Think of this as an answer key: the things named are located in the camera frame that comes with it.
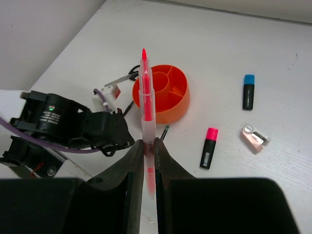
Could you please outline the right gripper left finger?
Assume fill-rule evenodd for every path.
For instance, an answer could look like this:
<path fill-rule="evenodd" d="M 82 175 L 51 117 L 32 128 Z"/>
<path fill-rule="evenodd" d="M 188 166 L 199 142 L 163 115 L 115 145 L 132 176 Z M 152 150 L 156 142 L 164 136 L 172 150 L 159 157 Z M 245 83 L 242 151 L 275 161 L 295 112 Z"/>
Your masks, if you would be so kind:
<path fill-rule="evenodd" d="M 102 192 L 96 218 L 106 234 L 138 234 L 144 179 L 143 141 L 123 158 L 87 181 Z"/>

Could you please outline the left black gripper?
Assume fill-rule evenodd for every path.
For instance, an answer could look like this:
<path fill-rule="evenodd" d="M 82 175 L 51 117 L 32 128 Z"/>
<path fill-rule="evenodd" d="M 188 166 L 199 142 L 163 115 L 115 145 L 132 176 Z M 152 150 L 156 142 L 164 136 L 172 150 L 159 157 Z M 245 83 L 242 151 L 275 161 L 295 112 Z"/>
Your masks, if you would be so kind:
<path fill-rule="evenodd" d="M 108 112 L 87 113 L 79 128 L 78 135 L 69 139 L 69 147 L 100 150 L 105 156 L 134 145 L 124 116 Z"/>

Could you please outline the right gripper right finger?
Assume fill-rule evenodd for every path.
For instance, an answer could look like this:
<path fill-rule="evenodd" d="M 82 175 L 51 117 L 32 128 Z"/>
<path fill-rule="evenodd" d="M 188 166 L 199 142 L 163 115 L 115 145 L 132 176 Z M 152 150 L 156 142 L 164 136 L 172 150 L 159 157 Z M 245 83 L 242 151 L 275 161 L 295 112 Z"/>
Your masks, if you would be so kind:
<path fill-rule="evenodd" d="M 173 230 L 171 182 L 195 179 L 195 176 L 170 156 L 164 142 L 158 137 L 155 139 L 154 156 L 158 233 L 171 234 Z"/>

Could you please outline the black clear gel pen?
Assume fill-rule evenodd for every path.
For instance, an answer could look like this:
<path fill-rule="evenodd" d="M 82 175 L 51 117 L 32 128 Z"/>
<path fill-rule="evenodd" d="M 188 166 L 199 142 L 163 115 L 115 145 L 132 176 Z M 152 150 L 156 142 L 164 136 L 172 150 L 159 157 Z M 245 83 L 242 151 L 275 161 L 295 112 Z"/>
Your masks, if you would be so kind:
<path fill-rule="evenodd" d="M 165 129 L 164 129 L 164 131 L 163 131 L 163 133 L 162 133 L 162 135 L 161 135 L 161 140 L 163 141 L 164 139 L 165 139 L 165 137 L 166 137 L 166 134 L 167 134 L 167 132 L 168 132 L 168 130 L 169 130 L 169 125 L 167 125 L 166 127 L 165 127 Z"/>

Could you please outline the pink translucent pen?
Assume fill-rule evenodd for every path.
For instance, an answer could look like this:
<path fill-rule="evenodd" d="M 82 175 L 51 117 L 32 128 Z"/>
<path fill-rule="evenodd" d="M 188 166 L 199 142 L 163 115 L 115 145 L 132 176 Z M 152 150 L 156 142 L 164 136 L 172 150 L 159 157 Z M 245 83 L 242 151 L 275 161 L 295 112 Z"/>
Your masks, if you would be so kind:
<path fill-rule="evenodd" d="M 153 74 L 146 50 L 142 49 L 139 68 L 139 103 L 142 140 L 144 143 L 144 174 L 150 197 L 156 193 L 154 145 L 156 138 L 156 108 Z"/>

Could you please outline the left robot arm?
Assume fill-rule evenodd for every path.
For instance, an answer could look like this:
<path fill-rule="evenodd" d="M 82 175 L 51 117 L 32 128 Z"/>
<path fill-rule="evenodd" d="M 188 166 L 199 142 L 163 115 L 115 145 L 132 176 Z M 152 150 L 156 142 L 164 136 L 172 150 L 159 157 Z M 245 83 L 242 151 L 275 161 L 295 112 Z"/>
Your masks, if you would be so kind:
<path fill-rule="evenodd" d="M 1 164 L 19 177 L 54 177 L 65 165 L 75 166 L 66 153 L 112 157 L 131 147 L 135 141 L 114 103 L 120 90 L 93 93 L 95 112 L 57 94 L 1 90 L 0 124 L 12 140 Z"/>

